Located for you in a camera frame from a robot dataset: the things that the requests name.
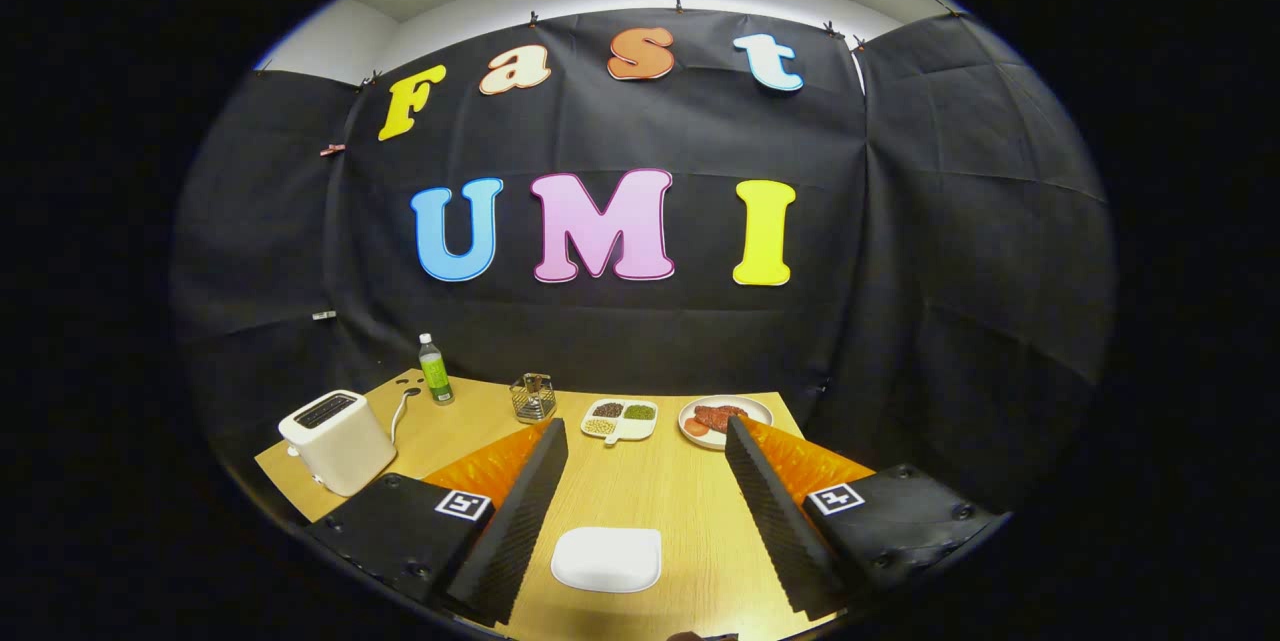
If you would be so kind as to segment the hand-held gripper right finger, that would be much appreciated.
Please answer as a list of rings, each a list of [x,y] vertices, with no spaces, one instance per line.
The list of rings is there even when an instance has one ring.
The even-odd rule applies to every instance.
[[[900,597],[1004,527],[915,464],[870,471],[744,416],[726,459],[791,608],[815,621]]]

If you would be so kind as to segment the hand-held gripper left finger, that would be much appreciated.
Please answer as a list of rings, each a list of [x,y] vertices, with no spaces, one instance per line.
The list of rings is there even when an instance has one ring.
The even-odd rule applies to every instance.
[[[568,459],[562,418],[529,432],[503,498],[384,473],[306,526],[305,542],[401,604],[506,624]]]

